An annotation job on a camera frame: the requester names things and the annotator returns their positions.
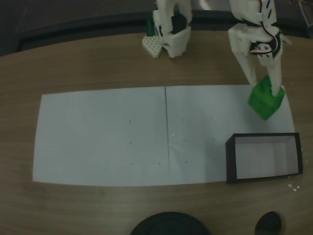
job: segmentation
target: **wooden table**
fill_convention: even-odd
[[[188,50],[154,60],[143,34],[62,43],[0,57],[0,231],[3,235],[127,235],[144,218],[183,212],[213,235],[252,235],[277,211],[287,235],[313,233],[313,41],[293,38],[282,71],[304,170],[292,179],[226,185],[83,187],[32,182],[42,94],[143,86],[247,84],[226,32],[194,31]],[[257,67],[259,78],[266,69]],[[297,192],[294,187],[300,186]]]

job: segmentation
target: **black round object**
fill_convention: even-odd
[[[255,226],[255,235],[280,235],[282,219],[276,212],[266,213]]]
[[[153,215],[134,228],[131,235],[211,235],[195,218],[177,212]]]

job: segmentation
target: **wire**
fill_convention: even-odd
[[[259,4],[260,4],[260,13],[262,13],[263,3],[262,3],[262,0],[258,0],[258,1],[259,1]],[[275,45],[275,49],[272,49],[271,51],[268,51],[268,52],[263,52],[263,51],[259,51],[259,50],[252,50],[252,51],[250,51],[251,54],[265,55],[265,54],[273,53],[273,52],[275,52],[278,49],[278,40],[277,40],[277,38],[269,32],[269,30],[265,27],[263,21],[261,21],[261,26],[262,26],[263,30],[265,31],[265,33],[267,33],[270,37],[272,37],[275,40],[275,44],[276,44]]]

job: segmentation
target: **white sheet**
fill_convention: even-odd
[[[164,87],[43,95],[33,180],[92,186],[166,185]]]
[[[233,133],[294,132],[287,98],[267,122],[251,87],[132,88],[43,95],[33,180],[155,186],[226,180]]]
[[[167,88],[171,184],[225,181],[225,143],[234,133],[294,132],[287,97],[263,121],[247,103],[250,93],[250,86]]]

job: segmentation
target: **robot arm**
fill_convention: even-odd
[[[143,46],[158,58],[162,48],[171,58],[181,56],[185,51],[191,34],[192,20],[190,0],[156,0],[157,10],[153,11],[156,36],[145,37]]]
[[[281,88],[282,34],[272,26],[277,21],[274,0],[230,0],[233,15],[243,23],[232,27],[228,34],[231,49],[248,81],[257,84],[252,56],[266,66],[276,97]]]

